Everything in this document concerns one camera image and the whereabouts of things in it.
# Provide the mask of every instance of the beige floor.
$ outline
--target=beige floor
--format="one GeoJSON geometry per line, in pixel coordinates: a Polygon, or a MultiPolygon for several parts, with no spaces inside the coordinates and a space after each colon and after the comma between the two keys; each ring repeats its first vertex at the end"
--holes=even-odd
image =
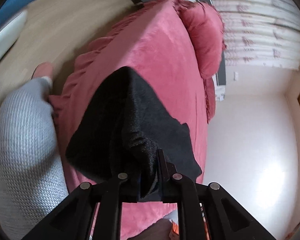
{"type": "Polygon", "coordinates": [[[30,4],[25,28],[0,62],[0,104],[44,61],[56,66],[53,92],[60,93],[74,59],[85,52],[89,41],[106,34],[133,10],[131,0],[37,0],[30,4]]]}

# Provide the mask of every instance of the pink bedspread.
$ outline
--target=pink bedspread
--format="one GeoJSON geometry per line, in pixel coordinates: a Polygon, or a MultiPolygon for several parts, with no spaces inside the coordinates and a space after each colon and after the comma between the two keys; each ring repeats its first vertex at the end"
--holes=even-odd
{"type": "MultiPolygon", "coordinates": [[[[204,171],[207,115],[203,81],[189,34],[175,11],[176,0],[151,2],[92,42],[75,62],[61,96],[51,96],[59,150],[69,191],[84,177],[65,160],[66,147],[101,82],[122,66],[134,68],[154,89],[170,115],[187,123],[194,156],[204,171]]],[[[197,182],[202,182],[201,175],[197,182]]],[[[135,236],[176,209],[175,204],[124,203],[121,239],[135,236]]]]}

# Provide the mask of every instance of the gray knit pants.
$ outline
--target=gray knit pants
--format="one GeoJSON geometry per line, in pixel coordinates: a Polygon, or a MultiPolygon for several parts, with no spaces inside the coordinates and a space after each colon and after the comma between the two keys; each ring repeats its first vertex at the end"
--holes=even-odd
{"type": "Polygon", "coordinates": [[[0,108],[0,224],[21,239],[67,195],[48,82],[29,81],[0,108]]]}

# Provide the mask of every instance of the black cloth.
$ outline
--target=black cloth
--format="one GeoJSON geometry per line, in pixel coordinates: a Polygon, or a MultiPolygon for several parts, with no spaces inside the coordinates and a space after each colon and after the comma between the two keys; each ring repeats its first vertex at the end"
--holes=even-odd
{"type": "Polygon", "coordinates": [[[157,149],[163,149],[166,161],[194,182],[202,173],[188,125],[169,115],[139,74],[122,67],[98,87],[69,142],[66,158],[93,180],[141,170],[144,197],[157,189],[157,149]]]}

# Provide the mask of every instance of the foot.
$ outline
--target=foot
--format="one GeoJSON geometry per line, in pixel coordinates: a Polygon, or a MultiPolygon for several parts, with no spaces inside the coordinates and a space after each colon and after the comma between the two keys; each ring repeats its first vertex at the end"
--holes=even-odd
{"type": "Polygon", "coordinates": [[[53,65],[50,62],[39,64],[34,70],[33,78],[44,78],[49,83],[50,90],[52,90],[53,65]]]}

